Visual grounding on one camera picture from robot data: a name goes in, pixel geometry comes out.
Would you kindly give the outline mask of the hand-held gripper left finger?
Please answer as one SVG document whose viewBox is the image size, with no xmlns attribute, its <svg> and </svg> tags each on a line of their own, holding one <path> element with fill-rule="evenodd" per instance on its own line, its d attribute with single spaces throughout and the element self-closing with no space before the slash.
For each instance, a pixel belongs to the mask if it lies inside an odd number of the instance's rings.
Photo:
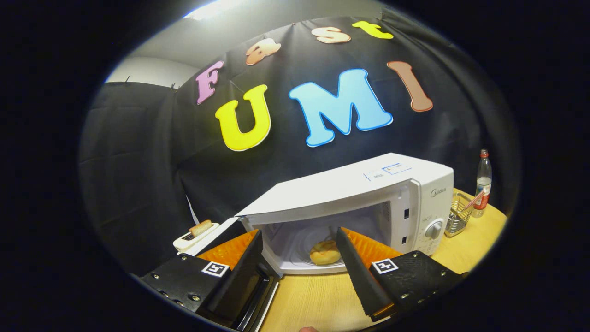
<svg viewBox="0 0 590 332">
<path fill-rule="evenodd" d="M 220 258 L 179 254 L 146 273 L 141 281 L 177 306 L 207 319 L 238 319 L 258 282 L 262 248 L 261 235 L 255 233 L 234 267 Z"/>
</svg>

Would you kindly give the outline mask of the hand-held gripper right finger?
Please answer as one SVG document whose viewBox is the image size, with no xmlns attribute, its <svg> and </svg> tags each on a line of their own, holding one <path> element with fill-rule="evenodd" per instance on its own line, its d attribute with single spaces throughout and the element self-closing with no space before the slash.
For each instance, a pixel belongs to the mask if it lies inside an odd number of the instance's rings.
<svg viewBox="0 0 590 332">
<path fill-rule="evenodd" d="M 372 321 L 409 315 L 464 279 L 419 250 L 401 254 L 345 227 L 337 230 L 336 245 L 363 311 Z"/>
</svg>

